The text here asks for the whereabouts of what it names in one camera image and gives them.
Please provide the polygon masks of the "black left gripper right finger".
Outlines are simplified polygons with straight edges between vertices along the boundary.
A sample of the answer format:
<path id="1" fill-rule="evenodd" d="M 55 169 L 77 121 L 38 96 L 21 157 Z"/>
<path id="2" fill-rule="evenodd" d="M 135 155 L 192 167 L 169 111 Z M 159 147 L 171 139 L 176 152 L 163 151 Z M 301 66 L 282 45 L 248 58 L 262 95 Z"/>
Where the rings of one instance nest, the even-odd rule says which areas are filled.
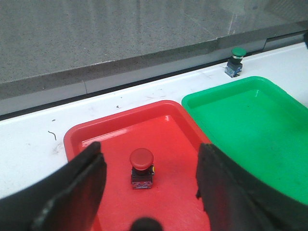
<path id="1" fill-rule="evenodd" d="M 201 143 L 198 190 L 213 231 L 306 231 L 307 205 L 254 177 L 213 144 Z"/>

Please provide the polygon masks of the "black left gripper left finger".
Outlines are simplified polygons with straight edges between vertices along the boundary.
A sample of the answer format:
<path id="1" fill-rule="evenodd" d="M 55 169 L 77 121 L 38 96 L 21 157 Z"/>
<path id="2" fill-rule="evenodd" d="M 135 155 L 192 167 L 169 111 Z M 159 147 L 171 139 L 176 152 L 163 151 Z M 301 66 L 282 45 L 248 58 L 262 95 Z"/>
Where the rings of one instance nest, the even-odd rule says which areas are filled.
<path id="1" fill-rule="evenodd" d="M 2 231 L 89 231 L 106 184 L 101 144 L 93 142 L 62 168 L 0 201 Z"/>

